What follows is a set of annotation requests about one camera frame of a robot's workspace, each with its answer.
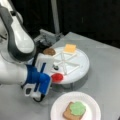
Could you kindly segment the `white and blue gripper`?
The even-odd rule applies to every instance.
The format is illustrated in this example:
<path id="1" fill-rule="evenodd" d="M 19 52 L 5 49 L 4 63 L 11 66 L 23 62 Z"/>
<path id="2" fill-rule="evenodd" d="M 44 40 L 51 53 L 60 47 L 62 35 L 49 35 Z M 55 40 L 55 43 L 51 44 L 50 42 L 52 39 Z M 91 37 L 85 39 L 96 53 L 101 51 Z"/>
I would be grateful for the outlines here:
<path id="1" fill-rule="evenodd" d="M 53 64 L 54 58 L 52 56 L 39 54 L 35 66 L 27 66 L 28 76 L 26 82 L 23 84 L 26 97 L 44 99 L 52 83 L 50 72 Z"/>

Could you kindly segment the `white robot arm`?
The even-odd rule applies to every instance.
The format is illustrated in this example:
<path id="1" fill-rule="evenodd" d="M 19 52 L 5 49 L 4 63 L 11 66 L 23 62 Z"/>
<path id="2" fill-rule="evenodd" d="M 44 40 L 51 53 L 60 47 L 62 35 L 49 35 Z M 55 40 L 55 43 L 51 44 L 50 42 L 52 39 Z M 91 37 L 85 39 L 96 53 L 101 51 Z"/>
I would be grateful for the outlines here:
<path id="1" fill-rule="evenodd" d="M 0 0 L 0 84 L 19 84 L 26 97 L 41 102 L 48 94 L 54 64 L 50 55 L 36 53 L 11 0 Z"/>

